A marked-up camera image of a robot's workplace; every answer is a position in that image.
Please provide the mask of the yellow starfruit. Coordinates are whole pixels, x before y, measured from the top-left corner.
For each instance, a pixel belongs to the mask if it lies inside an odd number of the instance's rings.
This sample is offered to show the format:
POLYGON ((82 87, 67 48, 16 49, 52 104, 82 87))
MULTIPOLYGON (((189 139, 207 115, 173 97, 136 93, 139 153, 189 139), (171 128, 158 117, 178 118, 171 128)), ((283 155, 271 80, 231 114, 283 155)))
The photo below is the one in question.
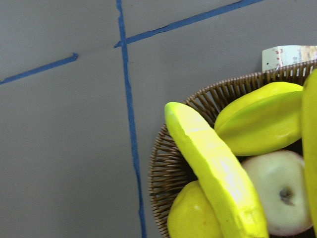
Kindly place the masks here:
POLYGON ((303 87, 269 83, 228 104, 214 129, 237 156, 266 154, 301 138, 303 87))

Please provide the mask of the brown wicker basket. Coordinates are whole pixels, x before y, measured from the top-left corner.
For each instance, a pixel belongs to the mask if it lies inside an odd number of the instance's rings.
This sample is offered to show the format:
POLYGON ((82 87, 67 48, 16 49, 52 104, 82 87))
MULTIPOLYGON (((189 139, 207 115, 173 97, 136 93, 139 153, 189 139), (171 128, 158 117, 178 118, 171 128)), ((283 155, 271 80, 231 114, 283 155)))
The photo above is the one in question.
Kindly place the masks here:
MULTIPOLYGON (((233 100, 272 82, 303 85, 316 67, 317 61, 311 60, 222 80, 200 89, 185 99, 184 103, 197 110, 210 125, 214 125, 219 112, 233 100)), ((154 142, 148 183, 154 219, 164 238, 169 237, 167 218, 175 198, 186 184, 196 179, 166 126, 163 126, 154 142)))

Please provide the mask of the yellow banana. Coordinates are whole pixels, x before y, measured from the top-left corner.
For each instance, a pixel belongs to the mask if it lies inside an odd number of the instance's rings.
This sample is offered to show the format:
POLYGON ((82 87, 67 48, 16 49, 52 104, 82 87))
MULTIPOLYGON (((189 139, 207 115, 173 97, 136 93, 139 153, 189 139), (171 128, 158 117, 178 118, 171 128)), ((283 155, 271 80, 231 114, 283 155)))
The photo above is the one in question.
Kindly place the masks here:
POLYGON ((302 145, 305 183, 314 230, 317 229, 317 70, 306 79, 302 95, 302 145))
POLYGON ((164 107, 166 127, 214 209, 225 238, 267 238, 267 221, 246 171, 215 130, 193 108, 164 107))

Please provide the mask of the pale apple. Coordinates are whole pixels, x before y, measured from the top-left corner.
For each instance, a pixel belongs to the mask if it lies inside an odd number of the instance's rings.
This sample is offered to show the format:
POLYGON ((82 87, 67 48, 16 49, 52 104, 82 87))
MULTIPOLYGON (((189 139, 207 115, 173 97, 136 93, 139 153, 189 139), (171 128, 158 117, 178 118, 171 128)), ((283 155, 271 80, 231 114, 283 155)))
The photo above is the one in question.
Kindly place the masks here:
POLYGON ((242 166, 260 197, 271 235, 293 236, 313 226, 300 154, 278 150, 249 157, 242 166))

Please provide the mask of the yellow lemon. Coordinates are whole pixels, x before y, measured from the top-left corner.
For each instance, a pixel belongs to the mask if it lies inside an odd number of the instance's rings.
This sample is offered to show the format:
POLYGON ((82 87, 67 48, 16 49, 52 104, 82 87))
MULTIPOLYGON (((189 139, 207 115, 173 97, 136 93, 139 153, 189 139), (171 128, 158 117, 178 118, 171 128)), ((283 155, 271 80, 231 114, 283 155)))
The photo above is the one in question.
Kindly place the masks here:
POLYGON ((187 184, 177 195, 167 218, 167 229, 171 238, 223 237, 198 181, 187 184))

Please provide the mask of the paper basket tag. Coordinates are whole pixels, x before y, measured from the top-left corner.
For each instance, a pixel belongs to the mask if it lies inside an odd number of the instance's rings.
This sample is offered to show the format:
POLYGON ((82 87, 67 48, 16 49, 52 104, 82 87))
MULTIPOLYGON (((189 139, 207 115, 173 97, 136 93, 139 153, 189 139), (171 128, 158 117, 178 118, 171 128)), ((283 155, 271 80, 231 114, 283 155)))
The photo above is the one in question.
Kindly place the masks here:
POLYGON ((316 46, 277 46, 262 51, 262 71, 316 59, 316 46))

